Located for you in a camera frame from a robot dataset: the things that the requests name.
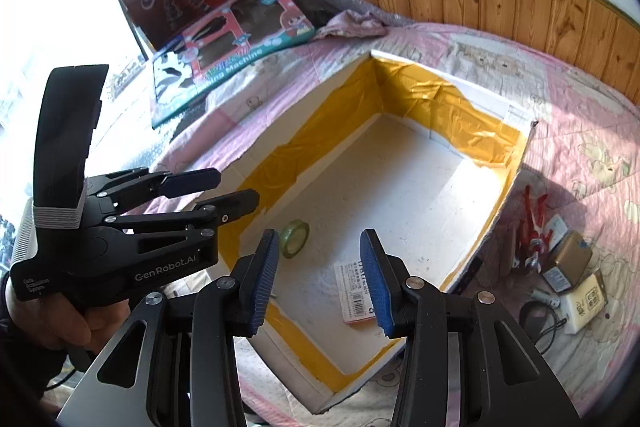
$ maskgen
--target blue rubber fingertip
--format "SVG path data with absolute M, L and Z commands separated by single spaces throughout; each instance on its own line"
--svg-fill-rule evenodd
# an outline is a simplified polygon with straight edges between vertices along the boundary
M 264 258 L 262 270 L 260 271 L 254 293 L 252 294 L 252 309 L 254 313 L 249 320 L 249 325 L 253 335 L 257 333 L 258 328 L 264 322 L 267 305 L 271 297 L 271 289 L 273 288 L 273 281 L 276 277 L 276 270 L 278 269 L 280 238 L 278 232 L 274 230 L 271 232 L 273 232 L 273 235 L 271 235 L 271 240 L 267 247 L 267 255 Z
M 394 323 L 391 315 L 391 293 L 386 286 L 385 279 L 380 271 L 380 265 L 373 246 L 366 232 L 360 234 L 360 260 L 364 270 L 364 277 L 369 287 L 369 295 L 376 314 L 378 325 L 389 336 Z

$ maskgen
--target black sleeve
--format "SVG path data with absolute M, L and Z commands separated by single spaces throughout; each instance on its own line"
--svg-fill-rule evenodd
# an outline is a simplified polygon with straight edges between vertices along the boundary
M 0 283 L 0 349 L 5 360 L 10 361 L 28 389 L 37 399 L 42 398 L 49 380 L 62 370 L 66 351 L 52 351 L 32 344 L 14 324 L 6 308 L 5 289 L 9 274 Z

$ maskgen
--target barcode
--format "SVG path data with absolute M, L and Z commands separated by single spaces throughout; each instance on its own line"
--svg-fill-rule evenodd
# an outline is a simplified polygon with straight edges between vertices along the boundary
M 362 317 L 364 315 L 362 292 L 352 293 L 351 299 L 353 300 L 353 315 L 356 317 Z

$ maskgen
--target human hand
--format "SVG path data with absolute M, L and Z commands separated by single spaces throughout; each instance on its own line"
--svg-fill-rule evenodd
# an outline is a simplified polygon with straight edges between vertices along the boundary
M 18 301 L 11 278 L 6 284 L 6 306 L 14 324 L 33 342 L 48 349 L 65 343 L 99 353 L 129 316 L 129 301 L 90 308 L 82 316 L 60 293 L 33 301 Z

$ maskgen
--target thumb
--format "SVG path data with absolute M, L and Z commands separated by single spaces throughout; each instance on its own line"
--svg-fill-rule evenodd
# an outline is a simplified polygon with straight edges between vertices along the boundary
M 75 346 L 84 346 L 91 341 L 91 330 L 84 317 L 60 293 L 42 299 L 42 321 L 49 331 Z

